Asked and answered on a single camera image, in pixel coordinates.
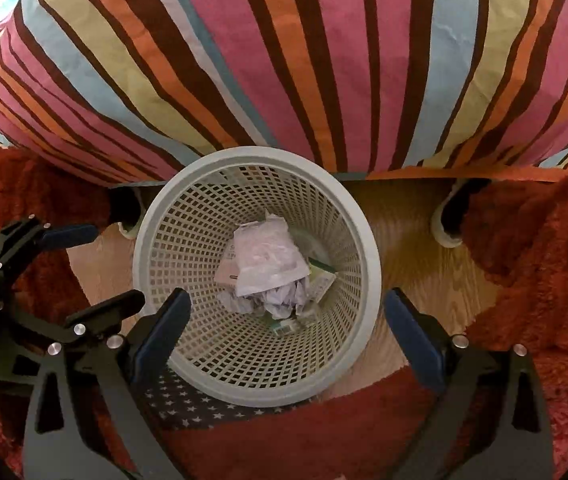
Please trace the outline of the white mesh trash basket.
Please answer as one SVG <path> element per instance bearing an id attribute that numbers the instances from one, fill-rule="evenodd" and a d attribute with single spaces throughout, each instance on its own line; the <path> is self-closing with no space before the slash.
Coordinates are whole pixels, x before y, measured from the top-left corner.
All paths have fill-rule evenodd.
<path id="1" fill-rule="evenodd" d="M 173 289 L 191 314 L 170 367 L 208 396 L 255 408 L 326 390 L 357 360 L 379 311 L 381 269 L 369 222 L 308 159 L 229 148 L 168 181 L 133 256 L 145 312 Z"/>

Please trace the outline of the green and yellow box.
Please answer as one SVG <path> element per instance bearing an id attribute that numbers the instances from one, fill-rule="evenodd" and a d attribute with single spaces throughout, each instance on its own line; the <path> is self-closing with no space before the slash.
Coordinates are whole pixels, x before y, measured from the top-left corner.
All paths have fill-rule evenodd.
<path id="1" fill-rule="evenodd" d="M 315 259 L 310 259 L 308 265 L 310 274 L 305 278 L 309 280 L 309 301 L 300 314 L 287 320 L 275 321 L 270 317 L 269 327 L 275 336 L 284 337 L 298 333 L 321 320 L 321 303 L 331 286 L 335 284 L 337 271 L 332 266 Z"/>

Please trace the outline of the white plastic bag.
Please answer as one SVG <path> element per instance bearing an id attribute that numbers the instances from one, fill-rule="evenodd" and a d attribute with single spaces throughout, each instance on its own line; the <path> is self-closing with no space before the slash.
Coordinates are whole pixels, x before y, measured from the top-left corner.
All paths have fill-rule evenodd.
<path id="1" fill-rule="evenodd" d="M 240 297 L 278 288 L 310 274 L 286 220 L 276 214 L 239 226 L 233 244 L 238 269 L 235 292 Z"/>

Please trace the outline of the red fluffy rug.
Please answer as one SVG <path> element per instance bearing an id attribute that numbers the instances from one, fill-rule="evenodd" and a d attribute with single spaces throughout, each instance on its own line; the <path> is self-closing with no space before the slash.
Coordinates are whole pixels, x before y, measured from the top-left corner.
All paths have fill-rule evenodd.
<path id="1" fill-rule="evenodd" d="M 568 479 L 568 177 L 497 182 L 475 195 L 462 225 L 474 262 L 500 286 L 470 327 L 474 342 L 534 357 L 552 426 L 555 474 Z M 218 429 L 170 431 L 197 479 L 377 479 L 417 438 L 434 396 L 408 370 L 314 408 Z"/>

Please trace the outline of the striped colourful bedspread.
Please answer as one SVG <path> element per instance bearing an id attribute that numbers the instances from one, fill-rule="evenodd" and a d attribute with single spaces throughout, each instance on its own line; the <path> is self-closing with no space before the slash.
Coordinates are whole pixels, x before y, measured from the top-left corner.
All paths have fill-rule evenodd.
<path id="1" fill-rule="evenodd" d="M 256 145 L 342 178 L 559 179 L 568 0 L 8 0 L 0 146 L 119 184 Z"/>

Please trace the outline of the white paper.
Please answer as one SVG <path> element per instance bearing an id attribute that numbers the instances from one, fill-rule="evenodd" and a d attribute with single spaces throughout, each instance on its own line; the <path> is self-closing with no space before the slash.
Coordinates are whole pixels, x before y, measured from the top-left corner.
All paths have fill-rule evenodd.
<path id="1" fill-rule="evenodd" d="M 275 321 L 287 320 L 287 318 L 300 314 L 307 305 L 309 301 L 308 284 L 309 280 L 303 278 L 246 297 L 238 297 L 233 290 L 224 289 L 218 293 L 217 299 L 229 313 L 256 316 L 268 314 Z"/>

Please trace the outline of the star pattern dark slipper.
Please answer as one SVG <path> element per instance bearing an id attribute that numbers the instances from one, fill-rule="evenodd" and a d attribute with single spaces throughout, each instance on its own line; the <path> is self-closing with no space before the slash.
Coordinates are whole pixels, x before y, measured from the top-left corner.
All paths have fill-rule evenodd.
<path id="1" fill-rule="evenodd" d="M 297 404 L 249 408 L 224 402 L 185 382 L 168 366 L 154 382 L 143 387 L 142 393 L 150 411 L 169 429 L 212 429 L 226 422 L 279 415 L 297 408 Z"/>

